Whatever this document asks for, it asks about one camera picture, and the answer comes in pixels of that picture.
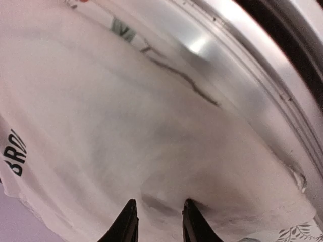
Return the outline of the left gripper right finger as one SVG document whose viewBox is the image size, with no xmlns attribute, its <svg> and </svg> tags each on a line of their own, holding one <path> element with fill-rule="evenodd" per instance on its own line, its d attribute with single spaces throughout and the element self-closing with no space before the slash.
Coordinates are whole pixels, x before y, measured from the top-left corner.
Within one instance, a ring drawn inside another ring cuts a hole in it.
<svg viewBox="0 0 323 242">
<path fill-rule="evenodd" d="M 184 242 L 223 242 L 212 230 L 192 199 L 187 199 L 182 211 Z"/>
</svg>

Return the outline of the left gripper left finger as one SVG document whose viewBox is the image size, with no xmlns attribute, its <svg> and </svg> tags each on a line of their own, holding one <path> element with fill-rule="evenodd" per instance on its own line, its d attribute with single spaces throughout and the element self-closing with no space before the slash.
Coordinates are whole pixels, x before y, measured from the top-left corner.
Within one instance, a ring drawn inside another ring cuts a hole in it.
<svg viewBox="0 0 323 242">
<path fill-rule="evenodd" d="M 130 199 L 98 242 L 138 242 L 138 226 L 136 200 Z"/>
</svg>

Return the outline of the white green raglan t-shirt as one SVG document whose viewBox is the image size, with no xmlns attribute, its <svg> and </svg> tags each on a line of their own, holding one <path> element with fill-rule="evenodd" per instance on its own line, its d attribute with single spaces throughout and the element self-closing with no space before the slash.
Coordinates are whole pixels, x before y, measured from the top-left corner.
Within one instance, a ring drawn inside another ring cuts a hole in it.
<svg viewBox="0 0 323 242">
<path fill-rule="evenodd" d="M 1 181 L 65 241 L 134 198 L 142 241 L 181 241 L 193 199 L 224 241 L 316 210 L 251 127 L 61 1 L 1 1 Z"/>
</svg>

